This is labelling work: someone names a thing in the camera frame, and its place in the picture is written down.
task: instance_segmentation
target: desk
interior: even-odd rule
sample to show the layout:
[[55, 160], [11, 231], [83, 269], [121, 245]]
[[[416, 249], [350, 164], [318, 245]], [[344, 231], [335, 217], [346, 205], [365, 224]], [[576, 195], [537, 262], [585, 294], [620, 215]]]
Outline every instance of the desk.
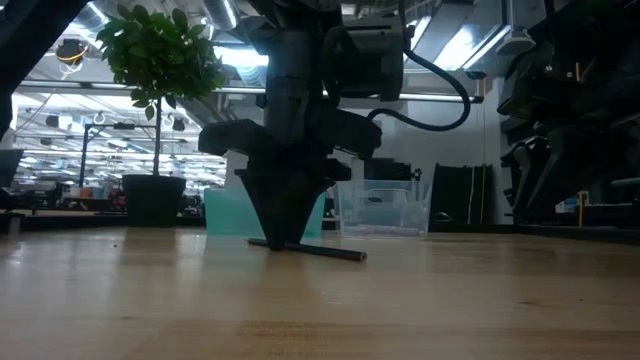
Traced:
[[366, 264], [204, 229], [0, 242], [2, 359], [636, 359], [640, 248], [340, 239]]

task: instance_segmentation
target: plant stem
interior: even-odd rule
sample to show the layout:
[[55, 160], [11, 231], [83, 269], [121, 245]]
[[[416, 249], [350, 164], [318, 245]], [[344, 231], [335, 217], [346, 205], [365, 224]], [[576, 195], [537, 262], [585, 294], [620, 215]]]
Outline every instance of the plant stem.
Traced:
[[162, 98], [156, 103], [156, 146], [153, 153], [153, 175], [160, 176], [160, 130], [162, 129]]

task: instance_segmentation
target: black plant pot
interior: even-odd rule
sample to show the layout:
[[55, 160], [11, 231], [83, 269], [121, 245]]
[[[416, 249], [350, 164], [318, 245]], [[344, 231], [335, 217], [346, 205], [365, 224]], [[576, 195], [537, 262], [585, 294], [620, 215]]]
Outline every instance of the black plant pot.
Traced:
[[122, 177], [127, 198], [129, 225], [138, 227], [173, 227], [180, 208], [185, 179], [125, 175]]

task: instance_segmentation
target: white wall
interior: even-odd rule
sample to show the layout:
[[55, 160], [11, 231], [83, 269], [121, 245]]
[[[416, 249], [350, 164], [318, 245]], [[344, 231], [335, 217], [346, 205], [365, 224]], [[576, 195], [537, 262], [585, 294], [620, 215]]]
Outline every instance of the white wall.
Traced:
[[[511, 209], [502, 195], [503, 182], [510, 181], [500, 166], [500, 157], [506, 151], [506, 140], [500, 132], [501, 116], [497, 113], [503, 81], [493, 83], [492, 91], [485, 102], [472, 105], [469, 118], [458, 129], [436, 133], [410, 127], [398, 120], [380, 116], [383, 127], [383, 142], [375, 157], [393, 158], [411, 163], [420, 168], [424, 179], [432, 179], [435, 165], [481, 166], [493, 165], [495, 189], [493, 203], [496, 204], [494, 218], [498, 223], [509, 223], [504, 216]], [[409, 102], [403, 109], [414, 120], [433, 125], [446, 125], [457, 120], [462, 113], [457, 103]]]

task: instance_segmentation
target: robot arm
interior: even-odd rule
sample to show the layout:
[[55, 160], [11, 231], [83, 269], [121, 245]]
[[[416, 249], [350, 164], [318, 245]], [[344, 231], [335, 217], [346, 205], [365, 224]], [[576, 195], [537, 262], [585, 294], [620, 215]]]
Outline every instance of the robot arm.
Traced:
[[[256, 209], [269, 247], [298, 244], [322, 192], [335, 181], [351, 179], [351, 170], [335, 159], [340, 149], [369, 159], [382, 132], [373, 123], [387, 114], [413, 126], [447, 131], [464, 123], [470, 101], [458, 81], [414, 54], [413, 29], [406, 26], [404, 0], [399, 14], [343, 23], [336, 0], [251, 0], [264, 22], [248, 30], [256, 50], [269, 56], [264, 126], [251, 120], [206, 126], [200, 151], [248, 155], [246, 170], [236, 172]], [[414, 121], [395, 111], [374, 110], [364, 117], [338, 109], [341, 97], [397, 100], [403, 83], [403, 53], [452, 83], [464, 100], [459, 120], [448, 126]], [[326, 89], [328, 99], [323, 96]]]

